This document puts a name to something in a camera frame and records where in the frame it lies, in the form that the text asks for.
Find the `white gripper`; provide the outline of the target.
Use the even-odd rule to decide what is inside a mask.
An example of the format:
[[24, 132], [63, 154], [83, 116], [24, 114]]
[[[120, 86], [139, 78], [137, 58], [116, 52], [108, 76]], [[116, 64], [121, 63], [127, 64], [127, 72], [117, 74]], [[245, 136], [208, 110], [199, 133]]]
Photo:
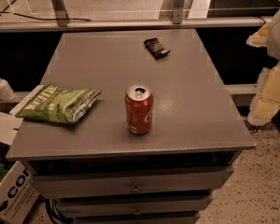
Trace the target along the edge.
[[[268, 55], [280, 61], [280, 9], [270, 23], [263, 24], [246, 40], [246, 44], [266, 47]], [[280, 110], [280, 62], [272, 69], [263, 68], [259, 74], [257, 93], [252, 99], [247, 117], [254, 126], [268, 123]]]

